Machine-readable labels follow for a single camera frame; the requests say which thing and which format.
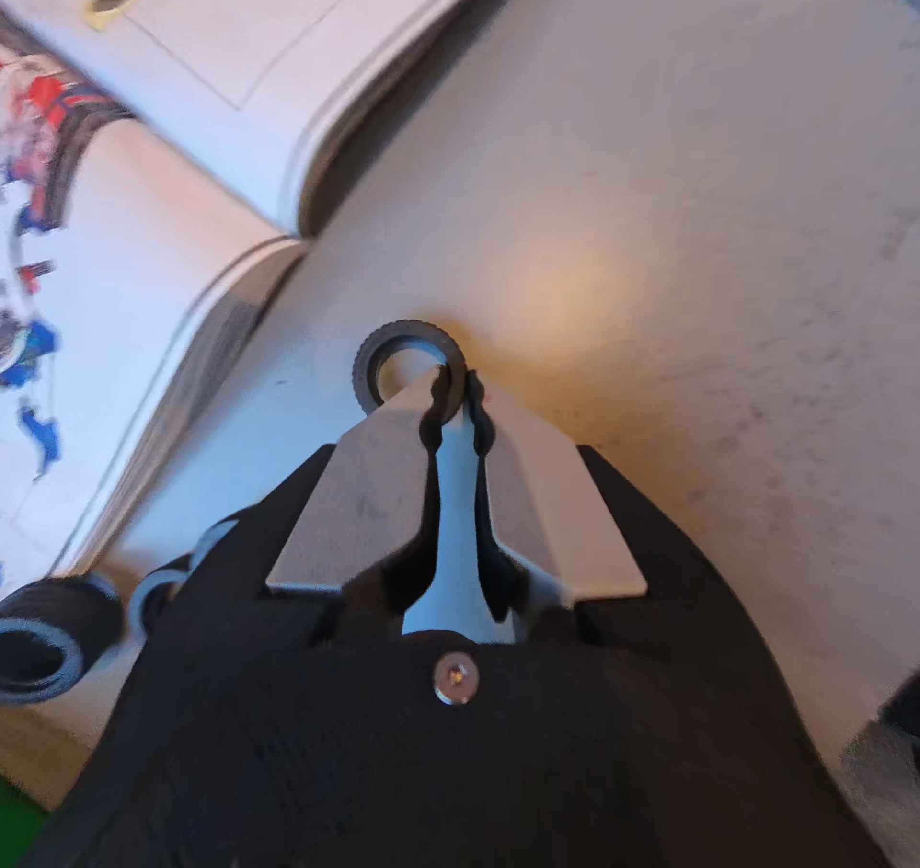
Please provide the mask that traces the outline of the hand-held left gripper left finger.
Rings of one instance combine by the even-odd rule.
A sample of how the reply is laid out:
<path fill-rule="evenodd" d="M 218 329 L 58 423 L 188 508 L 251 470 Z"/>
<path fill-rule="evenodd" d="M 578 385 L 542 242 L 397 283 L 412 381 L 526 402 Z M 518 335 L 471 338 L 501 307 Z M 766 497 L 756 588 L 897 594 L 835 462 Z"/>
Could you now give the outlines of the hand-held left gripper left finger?
<path fill-rule="evenodd" d="M 431 586 L 449 390 L 449 369 L 429 368 L 339 438 L 267 576 L 271 594 L 406 611 Z"/>

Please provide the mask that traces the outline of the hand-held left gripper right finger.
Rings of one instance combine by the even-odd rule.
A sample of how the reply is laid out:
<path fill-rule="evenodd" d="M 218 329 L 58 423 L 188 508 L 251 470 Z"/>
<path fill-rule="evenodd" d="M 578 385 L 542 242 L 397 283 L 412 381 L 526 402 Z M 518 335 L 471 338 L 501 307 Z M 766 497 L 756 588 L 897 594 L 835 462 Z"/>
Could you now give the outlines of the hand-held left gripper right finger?
<path fill-rule="evenodd" d="M 574 441 L 473 370 L 467 414 L 477 570 L 492 619 L 644 597 L 647 580 Z"/>

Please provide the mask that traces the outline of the black toy tyre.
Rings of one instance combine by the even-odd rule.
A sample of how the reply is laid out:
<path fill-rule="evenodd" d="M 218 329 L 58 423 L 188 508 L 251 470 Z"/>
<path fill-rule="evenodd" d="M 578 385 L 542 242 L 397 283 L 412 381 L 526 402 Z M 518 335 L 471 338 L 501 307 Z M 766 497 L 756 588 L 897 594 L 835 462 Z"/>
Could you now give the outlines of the black toy tyre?
<path fill-rule="evenodd" d="M 20 707 L 72 690 L 120 643 L 121 598 L 95 575 L 46 577 L 1 603 L 1 702 Z"/>
<path fill-rule="evenodd" d="M 239 517 L 227 517 L 206 530 L 193 550 L 144 575 L 134 588 L 126 607 L 126 620 L 132 638 L 144 644 L 154 631 L 165 609 L 178 596 L 206 556 L 233 530 Z"/>
<path fill-rule="evenodd" d="M 370 333 L 362 342 L 354 358 L 351 371 L 352 390 L 362 411 L 373 414 L 384 404 L 380 391 L 381 368 L 391 356 L 419 349 L 440 358 L 447 374 L 446 401 L 442 425 L 450 422 L 460 411 L 466 392 L 466 358 L 454 338 L 430 322 L 402 319 L 387 322 Z"/>

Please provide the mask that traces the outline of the grey desk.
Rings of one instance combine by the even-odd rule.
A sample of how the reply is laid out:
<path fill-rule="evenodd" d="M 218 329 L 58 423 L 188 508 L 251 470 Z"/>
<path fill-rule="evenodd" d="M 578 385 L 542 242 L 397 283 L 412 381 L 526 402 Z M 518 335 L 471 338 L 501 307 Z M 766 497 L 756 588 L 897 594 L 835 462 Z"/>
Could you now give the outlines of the grey desk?
<path fill-rule="evenodd" d="M 368 333 L 427 320 L 688 531 L 845 775 L 918 665 L 918 0 L 464 0 L 305 223 L 75 575 L 190 552 L 358 420 Z"/>

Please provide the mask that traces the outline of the open instruction booklet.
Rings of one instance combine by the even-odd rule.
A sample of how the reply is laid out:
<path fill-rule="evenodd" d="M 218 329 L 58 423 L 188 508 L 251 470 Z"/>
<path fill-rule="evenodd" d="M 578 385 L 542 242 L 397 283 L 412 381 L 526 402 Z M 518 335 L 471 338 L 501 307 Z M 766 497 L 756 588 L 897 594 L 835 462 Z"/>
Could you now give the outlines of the open instruction booklet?
<path fill-rule="evenodd" d="M 2 0 L 2 597 L 82 574 L 464 0 Z"/>

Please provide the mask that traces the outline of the green plastic bin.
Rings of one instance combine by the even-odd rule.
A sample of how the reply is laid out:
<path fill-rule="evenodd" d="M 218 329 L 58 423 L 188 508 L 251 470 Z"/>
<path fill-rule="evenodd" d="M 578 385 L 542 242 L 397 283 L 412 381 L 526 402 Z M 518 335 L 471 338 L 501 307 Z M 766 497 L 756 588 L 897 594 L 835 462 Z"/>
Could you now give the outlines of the green plastic bin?
<path fill-rule="evenodd" d="M 1 867 L 13 867 L 37 839 L 48 812 L 1 778 Z"/>

